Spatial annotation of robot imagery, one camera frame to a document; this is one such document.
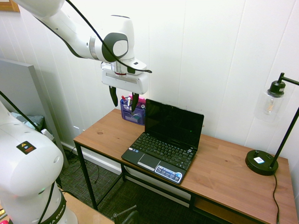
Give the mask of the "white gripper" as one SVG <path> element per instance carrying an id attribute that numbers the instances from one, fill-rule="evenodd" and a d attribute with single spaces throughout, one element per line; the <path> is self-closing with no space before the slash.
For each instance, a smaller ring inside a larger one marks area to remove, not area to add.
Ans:
<path id="1" fill-rule="evenodd" d="M 116 88 L 132 92 L 131 111 L 134 112 L 139 100 L 139 94 L 144 94 L 148 91 L 149 75 L 146 72 L 140 71 L 136 71 L 135 74 L 129 73 L 123 65 L 120 65 L 121 72 L 116 74 L 112 70 L 114 65 L 116 65 L 116 62 L 102 62 L 102 83 L 109 85 L 110 96 L 115 107 L 118 106 Z"/>

